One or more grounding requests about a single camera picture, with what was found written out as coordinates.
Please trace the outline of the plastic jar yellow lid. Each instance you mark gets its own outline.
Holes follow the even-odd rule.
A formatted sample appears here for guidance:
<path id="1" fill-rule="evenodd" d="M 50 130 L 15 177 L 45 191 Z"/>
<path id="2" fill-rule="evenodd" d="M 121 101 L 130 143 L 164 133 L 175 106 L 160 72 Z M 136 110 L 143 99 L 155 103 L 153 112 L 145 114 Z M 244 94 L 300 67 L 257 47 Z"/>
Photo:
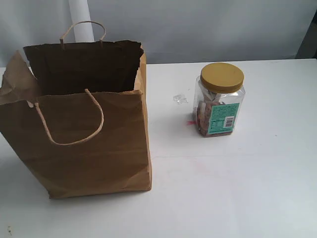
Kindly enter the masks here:
<path id="1" fill-rule="evenodd" d="M 246 94 L 244 74 L 229 63 L 204 66 L 196 79 L 193 117 L 204 137 L 230 135 Z"/>

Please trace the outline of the brown paper bag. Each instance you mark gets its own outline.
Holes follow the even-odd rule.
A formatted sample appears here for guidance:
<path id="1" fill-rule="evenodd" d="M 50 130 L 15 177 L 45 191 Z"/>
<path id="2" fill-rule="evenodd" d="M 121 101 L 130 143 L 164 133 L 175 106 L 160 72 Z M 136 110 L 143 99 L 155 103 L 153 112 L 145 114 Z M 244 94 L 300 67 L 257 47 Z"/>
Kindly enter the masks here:
<path id="1" fill-rule="evenodd" d="M 0 87 L 0 131 L 50 198 L 148 191 L 146 55 L 130 40 L 25 46 Z"/>

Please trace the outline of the small clear plastic scrap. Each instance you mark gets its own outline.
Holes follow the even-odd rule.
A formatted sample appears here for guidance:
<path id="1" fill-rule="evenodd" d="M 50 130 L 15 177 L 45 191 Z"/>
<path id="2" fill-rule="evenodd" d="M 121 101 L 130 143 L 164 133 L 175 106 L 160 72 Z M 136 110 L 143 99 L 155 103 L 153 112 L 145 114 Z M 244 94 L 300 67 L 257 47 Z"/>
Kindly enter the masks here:
<path id="1" fill-rule="evenodd" d="M 183 95 L 183 94 L 175 95 L 175 96 L 173 97 L 173 100 L 174 100 L 177 104 L 188 103 L 187 98 L 186 98 L 185 95 Z"/>

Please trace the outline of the white backdrop curtain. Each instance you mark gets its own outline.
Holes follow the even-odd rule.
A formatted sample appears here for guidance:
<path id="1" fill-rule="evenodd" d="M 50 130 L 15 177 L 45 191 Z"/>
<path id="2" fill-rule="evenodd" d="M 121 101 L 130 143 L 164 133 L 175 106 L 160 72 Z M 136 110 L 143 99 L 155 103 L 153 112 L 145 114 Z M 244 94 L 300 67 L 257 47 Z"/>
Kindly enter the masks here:
<path id="1" fill-rule="evenodd" d="M 314 0 L 3 0 L 0 64 L 24 46 L 141 42 L 149 63 L 279 60 L 296 56 Z"/>

